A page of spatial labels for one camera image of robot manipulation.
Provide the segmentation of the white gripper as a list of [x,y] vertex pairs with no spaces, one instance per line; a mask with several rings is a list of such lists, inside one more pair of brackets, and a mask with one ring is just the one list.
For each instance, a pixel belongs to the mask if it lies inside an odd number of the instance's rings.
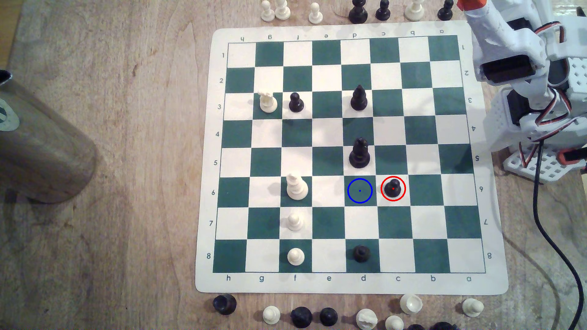
[[504,32],[505,21],[485,0],[458,0],[474,33],[474,71],[492,86],[534,79],[548,68],[543,41],[531,31]]

